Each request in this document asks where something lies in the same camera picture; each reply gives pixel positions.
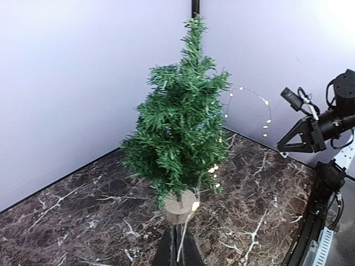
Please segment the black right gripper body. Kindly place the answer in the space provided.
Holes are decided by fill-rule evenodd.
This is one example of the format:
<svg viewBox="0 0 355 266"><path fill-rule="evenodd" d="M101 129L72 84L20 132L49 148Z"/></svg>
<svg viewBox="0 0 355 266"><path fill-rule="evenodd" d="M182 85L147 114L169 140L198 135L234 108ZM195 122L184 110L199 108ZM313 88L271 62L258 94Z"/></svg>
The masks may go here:
<svg viewBox="0 0 355 266"><path fill-rule="evenodd" d="M308 153L317 153L326 149L326 144L322 135L320 124L312 117L308 121Z"/></svg>

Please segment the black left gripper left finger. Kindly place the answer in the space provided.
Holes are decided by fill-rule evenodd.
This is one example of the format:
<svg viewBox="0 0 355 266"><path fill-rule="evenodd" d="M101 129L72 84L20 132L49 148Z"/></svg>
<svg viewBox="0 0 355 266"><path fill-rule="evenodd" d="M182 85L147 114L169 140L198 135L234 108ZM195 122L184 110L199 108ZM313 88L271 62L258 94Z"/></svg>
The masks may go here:
<svg viewBox="0 0 355 266"><path fill-rule="evenodd" d="M177 266L177 226L164 230L152 266Z"/></svg>

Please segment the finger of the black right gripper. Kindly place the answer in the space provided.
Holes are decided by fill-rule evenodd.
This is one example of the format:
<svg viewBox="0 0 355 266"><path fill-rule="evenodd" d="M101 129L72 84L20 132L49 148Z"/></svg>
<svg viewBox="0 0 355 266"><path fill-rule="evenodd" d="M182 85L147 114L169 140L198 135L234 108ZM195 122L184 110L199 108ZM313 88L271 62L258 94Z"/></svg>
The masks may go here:
<svg viewBox="0 0 355 266"><path fill-rule="evenodd" d="M276 147L279 152L313 152L312 145L305 141L290 143L290 140L283 139L277 143Z"/></svg>
<svg viewBox="0 0 355 266"><path fill-rule="evenodd" d="M291 130L277 143L277 147L311 147L311 121L310 117L304 117L296 122ZM291 144L291 139L296 135L300 137L301 142Z"/></svg>

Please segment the small green christmas tree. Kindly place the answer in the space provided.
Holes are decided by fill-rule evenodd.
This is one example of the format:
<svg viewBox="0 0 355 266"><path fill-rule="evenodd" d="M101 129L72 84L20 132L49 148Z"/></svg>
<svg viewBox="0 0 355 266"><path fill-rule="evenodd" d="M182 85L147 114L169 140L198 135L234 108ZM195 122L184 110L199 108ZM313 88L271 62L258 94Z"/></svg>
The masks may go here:
<svg viewBox="0 0 355 266"><path fill-rule="evenodd" d="M202 51L202 17L185 22L184 47L176 64L150 69L152 90L136 107L135 130L121 143L123 165L149 180L169 221L188 221L200 205L194 190L215 192L215 171L228 156L220 94L230 89L227 70L217 71Z"/></svg>

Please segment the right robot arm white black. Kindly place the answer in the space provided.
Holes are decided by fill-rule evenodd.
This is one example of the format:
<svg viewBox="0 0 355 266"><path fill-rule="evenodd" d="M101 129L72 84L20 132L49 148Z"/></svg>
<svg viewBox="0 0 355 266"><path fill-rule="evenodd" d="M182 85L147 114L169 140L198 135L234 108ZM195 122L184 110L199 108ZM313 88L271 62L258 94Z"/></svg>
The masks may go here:
<svg viewBox="0 0 355 266"><path fill-rule="evenodd" d="M333 88L334 97L327 101L325 112L320 112L302 88L296 93L289 88L281 92L290 106L305 117L277 143L280 155L324 151L326 141L338 152L328 163L316 164L317 174L305 213L282 265L325 265L334 230L343 214L341 188L354 160L354 137L341 146L334 145L333 141L348 130L354 131L354 71L346 70L327 86Z"/></svg>

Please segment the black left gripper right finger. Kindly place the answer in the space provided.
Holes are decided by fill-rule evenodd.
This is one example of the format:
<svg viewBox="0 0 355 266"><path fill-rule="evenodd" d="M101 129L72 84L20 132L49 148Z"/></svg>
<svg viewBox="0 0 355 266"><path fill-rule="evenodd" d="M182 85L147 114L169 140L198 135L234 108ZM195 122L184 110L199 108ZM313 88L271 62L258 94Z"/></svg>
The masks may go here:
<svg viewBox="0 0 355 266"><path fill-rule="evenodd" d="M204 266L194 236L187 229L185 237L182 237L183 232L183 226L177 226L177 265Z"/></svg>

